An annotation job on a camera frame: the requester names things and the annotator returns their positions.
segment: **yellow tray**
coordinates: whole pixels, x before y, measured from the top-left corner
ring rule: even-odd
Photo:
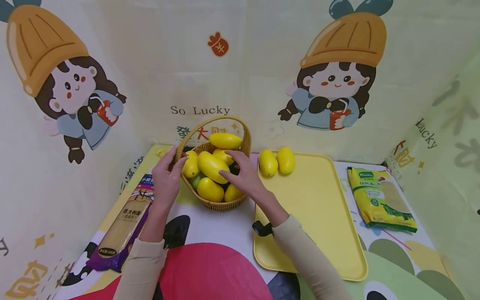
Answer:
[[[367,261],[333,161],[323,155],[294,153],[294,156],[295,169],[289,175],[277,173],[265,177],[258,170],[263,184],[302,224],[344,280],[362,281],[368,274]],[[258,206],[257,220],[268,224]],[[298,273],[290,259],[280,252],[272,235],[254,235],[253,255],[265,269]]]

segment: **woman's right hand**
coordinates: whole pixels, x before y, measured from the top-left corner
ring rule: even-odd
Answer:
[[[240,151],[227,150],[225,153],[237,162],[240,167],[240,173],[233,175],[230,172],[221,170],[219,174],[254,200],[273,227],[277,227],[285,222],[288,219],[288,213],[280,205],[275,195],[264,187],[252,161]]]
[[[237,162],[240,168],[240,173],[238,175],[233,175],[230,172],[222,170],[219,172],[220,175],[255,202],[264,199],[269,194],[269,191],[260,181],[257,170],[252,161],[240,151],[227,150],[225,153],[230,155],[233,160]]]

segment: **spaghetti package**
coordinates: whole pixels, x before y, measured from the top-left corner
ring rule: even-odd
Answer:
[[[87,266],[97,271],[121,272],[133,242],[140,235],[153,201],[152,175],[145,174],[96,248]]]
[[[368,227],[381,225],[417,232],[417,222],[387,171],[348,167],[348,181]]]

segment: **beige sleeve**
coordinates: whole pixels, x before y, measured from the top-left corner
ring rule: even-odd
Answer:
[[[165,241],[149,243],[136,239],[122,269],[114,300],[152,299],[167,250]]]
[[[276,244],[290,258],[315,299],[352,299],[336,269],[293,215],[273,228],[273,233]]]

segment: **green packet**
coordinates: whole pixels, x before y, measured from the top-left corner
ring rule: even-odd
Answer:
[[[387,171],[348,167],[348,181],[368,227],[380,225],[417,232],[417,222]]]

